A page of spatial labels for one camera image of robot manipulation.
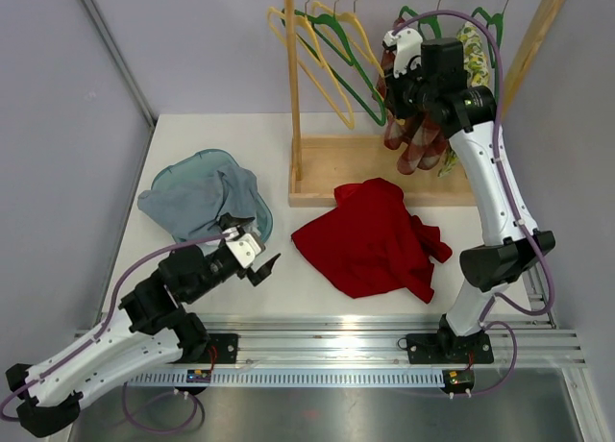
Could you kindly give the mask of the red pleated skirt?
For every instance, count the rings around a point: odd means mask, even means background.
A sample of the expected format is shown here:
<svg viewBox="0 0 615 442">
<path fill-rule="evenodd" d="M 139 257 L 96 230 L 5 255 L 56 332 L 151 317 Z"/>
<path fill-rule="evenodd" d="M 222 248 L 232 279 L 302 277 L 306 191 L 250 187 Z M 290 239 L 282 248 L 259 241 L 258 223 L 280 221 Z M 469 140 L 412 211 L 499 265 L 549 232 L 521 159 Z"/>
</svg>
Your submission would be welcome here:
<svg viewBox="0 0 615 442">
<path fill-rule="evenodd" d="M 430 303 L 434 264 L 453 255 L 440 228 L 408 212 L 403 191 L 382 178 L 339 186 L 334 198 L 291 235 L 305 260 L 353 299 L 405 288 Z"/>
</svg>

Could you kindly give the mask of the white skirt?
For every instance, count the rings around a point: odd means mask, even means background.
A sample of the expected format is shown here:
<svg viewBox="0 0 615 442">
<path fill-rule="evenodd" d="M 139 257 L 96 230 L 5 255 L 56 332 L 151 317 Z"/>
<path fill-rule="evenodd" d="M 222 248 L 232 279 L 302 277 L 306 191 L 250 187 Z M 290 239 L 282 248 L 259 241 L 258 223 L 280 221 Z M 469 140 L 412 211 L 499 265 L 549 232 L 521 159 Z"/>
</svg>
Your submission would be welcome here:
<svg viewBox="0 0 615 442">
<path fill-rule="evenodd" d="M 249 223 L 245 223 L 242 226 L 243 230 L 246 233 L 252 233 L 254 235 L 256 235 L 258 238 L 261 238 L 261 232 L 259 230 L 258 227 L 258 220 L 257 219 L 252 219 Z"/>
</svg>

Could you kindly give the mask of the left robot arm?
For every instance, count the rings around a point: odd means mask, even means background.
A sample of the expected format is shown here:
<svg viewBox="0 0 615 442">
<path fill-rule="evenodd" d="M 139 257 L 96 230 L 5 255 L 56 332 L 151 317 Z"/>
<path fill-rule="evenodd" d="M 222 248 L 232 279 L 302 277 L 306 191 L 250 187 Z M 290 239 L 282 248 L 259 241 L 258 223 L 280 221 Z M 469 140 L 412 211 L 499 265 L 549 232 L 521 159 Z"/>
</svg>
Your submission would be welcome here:
<svg viewBox="0 0 615 442">
<path fill-rule="evenodd" d="M 216 359 L 202 320 L 187 306 L 232 277 L 259 285 L 276 262 L 254 266 L 265 246 L 250 217 L 223 214 L 219 233 L 146 255 L 120 276 L 107 315 L 54 356 L 6 372 L 16 413 L 2 420 L 44 438 L 72 425 L 116 386 L 165 363 Z"/>
</svg>

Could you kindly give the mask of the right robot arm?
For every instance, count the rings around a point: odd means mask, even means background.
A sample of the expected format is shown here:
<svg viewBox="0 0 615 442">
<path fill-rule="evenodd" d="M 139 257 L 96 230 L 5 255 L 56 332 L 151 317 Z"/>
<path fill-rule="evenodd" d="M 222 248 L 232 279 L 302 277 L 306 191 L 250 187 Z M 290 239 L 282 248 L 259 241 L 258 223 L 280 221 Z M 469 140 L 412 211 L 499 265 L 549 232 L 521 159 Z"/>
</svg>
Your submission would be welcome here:
<svg viewBox="0 0 615 442">
<path fill-rule="evenodd" d="M 463 285 L 434 333 L 406 336 L 412 364 L 490 364 L 494 357 L 484 319 L 497 296 L 554 248 L 525 207 L 504 155 L 497 103 L 486 86 L 470 86 L 462 43 L 423 40 L 408 28 L 389 31 L 383 48 L 394 56 L 384 74 L 385 104 L 394 115 L 427 116 L 442 130 L 475 196 L 482 245 L 463 251 Z"/>
</svg>

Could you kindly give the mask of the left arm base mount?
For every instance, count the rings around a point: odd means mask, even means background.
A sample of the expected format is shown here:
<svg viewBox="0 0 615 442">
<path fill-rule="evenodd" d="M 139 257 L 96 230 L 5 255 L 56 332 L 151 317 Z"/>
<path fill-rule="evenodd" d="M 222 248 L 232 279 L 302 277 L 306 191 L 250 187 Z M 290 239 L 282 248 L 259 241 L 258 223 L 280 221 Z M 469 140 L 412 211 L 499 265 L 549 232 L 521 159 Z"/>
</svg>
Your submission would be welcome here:
<svg viewBox="0 0 615 442">
<path fill-rule="evenodd" d="M 215 364 L 236 364 L 239 346 L 237 333 L 211 333 L 206 349 L 195 359 L 193 363 L 210 364 L 211 358 L 215 357 Z"/>
</svg>

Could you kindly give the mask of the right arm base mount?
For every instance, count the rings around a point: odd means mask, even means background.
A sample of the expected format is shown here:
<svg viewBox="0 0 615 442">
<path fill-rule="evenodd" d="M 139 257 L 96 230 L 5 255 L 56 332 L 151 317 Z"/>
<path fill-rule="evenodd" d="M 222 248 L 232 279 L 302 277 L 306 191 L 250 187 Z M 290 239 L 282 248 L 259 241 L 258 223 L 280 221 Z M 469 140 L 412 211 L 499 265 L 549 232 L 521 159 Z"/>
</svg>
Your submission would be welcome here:
<svg viewBox="0 0 615 442">
<path fill-rule="evenodd" d="M 446 338 L 440 333 L 408 333 L 397 341 L 414 365 L 493 364 L 489 336 L 479 332 L 471 336 Z"/>
</svg>

